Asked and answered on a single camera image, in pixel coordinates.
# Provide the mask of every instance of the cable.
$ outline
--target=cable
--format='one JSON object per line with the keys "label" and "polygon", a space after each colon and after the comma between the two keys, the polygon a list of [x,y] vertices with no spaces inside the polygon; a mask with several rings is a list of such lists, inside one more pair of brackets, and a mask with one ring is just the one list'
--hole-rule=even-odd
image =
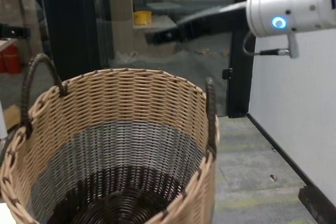
{"label": "cable", "polygon": [[244,41],[243,41],[243,52],[247,55],[250,55],[250,56],[254,56],[254,55],[260,55],[259,52],[249,52],[246,50],[245,46],[246,46],[246,43],[248,42],[249,38],[251,37],[252,33],[251,31],[249,31],[246,35],[245,35],[245,38],[244,38]]}
{"label": "cable", "polygon": [[251,31],[249,31],[243,41],[243,52],[246,55],[249,56],[255,56],[255,55],[279,55],[279,56],[288,56],[290,55],[289,49],[288,48],[277,48],[277,49],[271,49],[271,50],[263,50],[260,52],[249,52],[246,50],[246,44],[249,40],[249,38],[251,37],[252,33]]}

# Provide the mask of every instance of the floor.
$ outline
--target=floor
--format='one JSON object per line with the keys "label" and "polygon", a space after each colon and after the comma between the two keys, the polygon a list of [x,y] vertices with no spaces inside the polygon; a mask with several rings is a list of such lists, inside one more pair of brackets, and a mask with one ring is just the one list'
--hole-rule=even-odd
{"label": "floor", "polygon": [[313,224],[303,181],[248,118],[220,118],[213,224]]}

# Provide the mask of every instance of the wicker basket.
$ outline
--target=wicker basket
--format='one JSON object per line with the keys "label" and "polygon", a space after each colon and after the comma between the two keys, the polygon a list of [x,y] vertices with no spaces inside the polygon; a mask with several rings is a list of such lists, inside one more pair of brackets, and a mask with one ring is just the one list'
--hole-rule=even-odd
{"label": "wicker basket", "polygon": [[[40,62],[55,86],[27,111]],[[215,92],[163,71],[100,70],[61,82],[29,64],[22,122],[0,172],[17,223],[210,223]]]}

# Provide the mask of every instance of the glass door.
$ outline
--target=glass door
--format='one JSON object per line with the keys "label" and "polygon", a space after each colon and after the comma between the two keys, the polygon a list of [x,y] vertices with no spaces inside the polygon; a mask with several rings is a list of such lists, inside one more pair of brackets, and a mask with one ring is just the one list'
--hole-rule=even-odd
{"label": "glass door", "polygon": [[218,114],[225,114],[231,34],[202,37],[187,43],[148,45],[145,34],[176,26],[190,14],[234,0],[94,0],[99,58],[106,68],[164,70],[204,88],[206,77],[216,84]]}

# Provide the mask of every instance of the table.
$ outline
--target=table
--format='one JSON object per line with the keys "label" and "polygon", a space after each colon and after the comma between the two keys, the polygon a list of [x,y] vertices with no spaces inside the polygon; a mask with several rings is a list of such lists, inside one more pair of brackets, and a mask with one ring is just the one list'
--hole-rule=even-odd
{"label": "table", "polygon": [[15,224],[15,220],[13,219],[9,208],[5,203],[0,203],[0,216],[1,216],[1,223]]}

